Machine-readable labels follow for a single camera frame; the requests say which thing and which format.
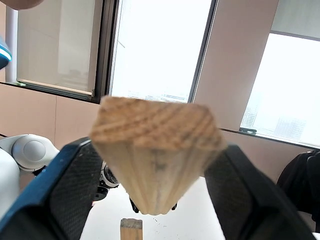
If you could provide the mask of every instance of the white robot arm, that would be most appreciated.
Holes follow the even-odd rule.
[[[26,172],[47,166],[59,153],[49,139],[33,134],[3,138],[0,140],[0,148],[11,155],[19,168]]]
[[[33,134],[0,140],[0,219],[19,195],[19,169],[37,171],[47,166],[58,152],[49,139]]]

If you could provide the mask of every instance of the beige wall panel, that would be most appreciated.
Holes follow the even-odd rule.
[[[237,131],[253,87],[278,0],[219,0],[195,102],[219,126]]]
[[[226,140],[237,144],[251,162],[273,182],[277,182],[285,166],[308,148],[222,131]]]
[[[89,134],[96,119],[98,104],[57,96],[55,146],[64,145]]]
[[[55,142],[55,95],[0,84],[0,110],[1,134],[36,134]]]

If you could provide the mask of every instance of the small wooden block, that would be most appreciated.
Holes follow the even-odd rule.
[[[142,220],[123,218],[120,223],[121,240],[143,240]]]

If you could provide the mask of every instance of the wood grain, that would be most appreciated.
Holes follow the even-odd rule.
[[[142,220],[123,218],[120,223],[121,240],[143,240]]]
[[[226,143],[198,104],[105,97],[92,143],[143,214],[166,214]]]

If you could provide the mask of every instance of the table surface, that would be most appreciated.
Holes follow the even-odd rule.
[[[166,215],[143,215],[132,210],[129,195],[120,185],[91,209],[81,240],[120,240],[122,218],[143,221],[145,240],[224,240],[206,181],[200,177]]]

